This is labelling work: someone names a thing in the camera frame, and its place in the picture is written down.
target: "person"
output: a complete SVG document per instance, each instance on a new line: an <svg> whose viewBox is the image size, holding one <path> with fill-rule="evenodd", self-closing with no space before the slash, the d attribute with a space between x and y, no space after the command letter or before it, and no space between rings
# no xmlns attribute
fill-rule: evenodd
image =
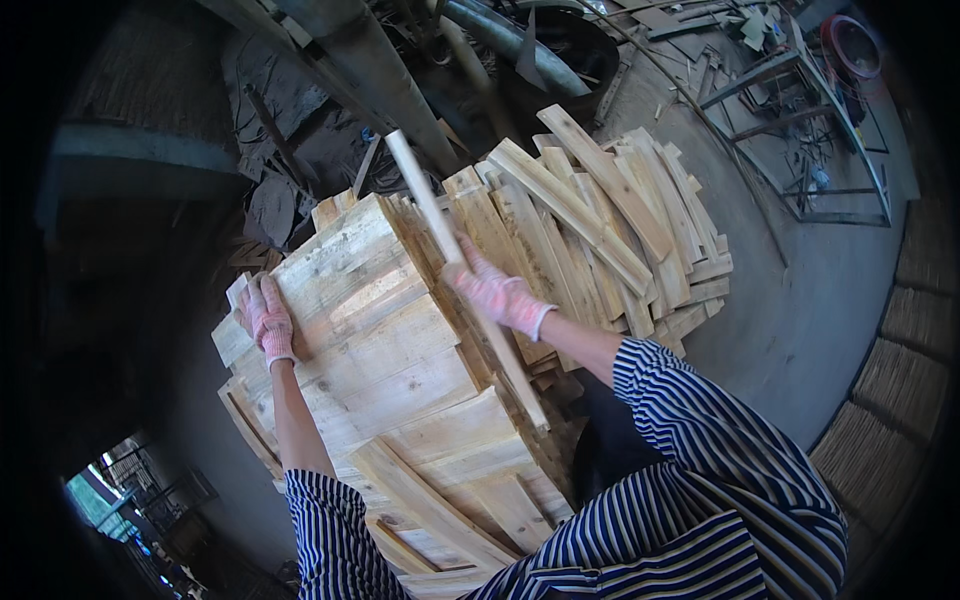
<svg viewBox="0 0 960 600"><path fill-rule="evenodd" d="M670 350L564 318L464 234L458 240L469 266L446 265L444 280L476 310L547 342L612 388L638 436L662 457L594 497L536 553L467 598L839 592L847 521L796 444ZM276 284L255 277L239 309L273 380L300 597L407 597L367 531L360 494L337 481L300 394L293 327Z"/></svg>

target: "metal frame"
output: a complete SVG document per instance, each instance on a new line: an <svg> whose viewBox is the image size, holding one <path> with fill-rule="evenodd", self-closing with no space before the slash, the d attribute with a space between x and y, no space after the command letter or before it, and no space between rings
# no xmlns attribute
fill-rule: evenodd
<svg viewBox="0 0 960 600"><path fill-rule="evenodd" d="M870 109L868 104L867 108L870 111L871 116L874 118L874 124L876 125L876 130L880 132L880 139L883 142L883 150L879 149L867 149L864 147L863 142L860 140L860 136L856 134L854 130L853 123L850 120L850 117L847 115L847 112L844 110L843 106L837 100L836 96L833 95L833 91L829 88L826 80L824 80L823 75L820 72L820 68L813 62L812 58L808 55L808 50L803 41L803 36L800 32L799 27L797 26L796 21L792 18L791 22L791 36L790 40L792 42L793 50L785 52L783 54L777 55L772 59L755 66L754 68L748 70L742 76L740 76L736 81L730 82L724 87L716 90L700 104L700 107L707 109L723 100L733 96L733 94L738 93L740 90L759 83L767 81L774 76L778 75L781 72L788 71L794 68L801 70L803 75L806 75L807 79L811 81L817 88L819 88L821 98L826 101L825 104L820 106L808 108L806 110L800 110L793 114L784 115L781 118L772 121L770 123L761 125L759 127L754 127L745 132L731 132L724 123L720 122L719 119L713 118L711 115L708 115L710 121L717 128L718 131L726 138L726 140L731 143L734 148L749 162L751 162L760 174L766 179L770 185L777 192L777 195L780 197L780 201L786 205L790 212L793 214L794 218L800 223L834 223L842 225L866 225L872 227L882 227L888 228L891 225L891 216L890 216L890 197L887 192L886 186L886 173L883 173L883 181L877 176L876 170L874 169L874 164L870 161L870 157L867 155L868 152L880 152L884 154L889 154L889 149L887 149L886 140L883 139L883 133L880 132L879 124L876 122L873 111ZM742 148L737 145L737 142L743 141L755 135L759 135L764 132L768 132L772 129L779 129L799 120L805 120L812 118L814 116L820 116L824 114L834 114L837 117L837 120L840 122L840 126L843 129L844 134L851 140L854 148L856 149L857 155L860 157L860 160L863 162L863 166L866 169L867 173L870 175L870 181L872 187L867 188L847 188L847 189L830 189L830 190L820 190L817 192L806 192L806 183L808 176L808 168L804 165L804 174L801 175L796 180L792 181L788 185L782 185L777 179L773 176L770 170L766 167L765 164L759 161L756 155L751 152L749 149ZM800 191L788 192L786 189L793 187L794 185L799 184L801 186ZM830 211L813 211L813 210L801 210L797 207L797 204L790 202L790 198L793 197L805 197L805 196L830 196L830 195L847 195L847 194L876 194L880 214L866 214L866 213L853 213L853 212L830 212Z"/></svg>

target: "pink work glove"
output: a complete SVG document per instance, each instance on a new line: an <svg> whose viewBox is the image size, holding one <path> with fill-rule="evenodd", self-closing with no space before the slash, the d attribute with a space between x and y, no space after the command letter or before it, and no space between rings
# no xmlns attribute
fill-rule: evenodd
<svg viewBox="0 0 960 600"><path fill-rule="evenodd" d="M543 317L557 305L537 300L522 277L508 277L494 267L466 234L457 231L456 236L473 271L450 263L444 266L444 280L483 314L536 342Z"/></svg>
<svg viewBox="0 0 960 600"><path fill-rule="evenodd" d="M267 371L275 360L297 360L291 345L294 325L271 276L257 274L240 292L237 308L233 318L267 355Z"/></svg>

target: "work glove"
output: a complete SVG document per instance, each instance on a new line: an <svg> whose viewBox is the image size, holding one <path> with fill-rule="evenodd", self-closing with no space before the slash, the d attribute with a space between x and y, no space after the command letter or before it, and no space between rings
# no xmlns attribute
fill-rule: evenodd
<svg viewBox="0 0 960 600"><path fill-rule="evenodd" d="M536 342L543 317L557 305L537 300L522 277L509 277L494 267L466 234L457 231L456 236L470 269L463 263L448 263L444 281L491 320L522 331Z"/></svg>
<svg viewBox="0 0 960 600"><path fill-rule="evenodd" d="M265 273L254 276L240 292L237 309L233 311L233 318L267 355L267 371L281 358L296 362L292 346L294 325L271 276Z"/></svg>

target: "dark pants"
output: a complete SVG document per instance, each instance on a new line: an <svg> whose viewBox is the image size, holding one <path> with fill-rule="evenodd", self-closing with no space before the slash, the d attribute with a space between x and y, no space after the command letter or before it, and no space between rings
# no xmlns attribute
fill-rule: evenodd
<svg viewBox="0 0 960 600"><path fill-rule="evenodd" d="M570 408L590 419L573 457L574 490L586 504L627 475L664 459L636 431L633 412L613 390L586 369L573 375L583 384L584 395Z"/></svg>

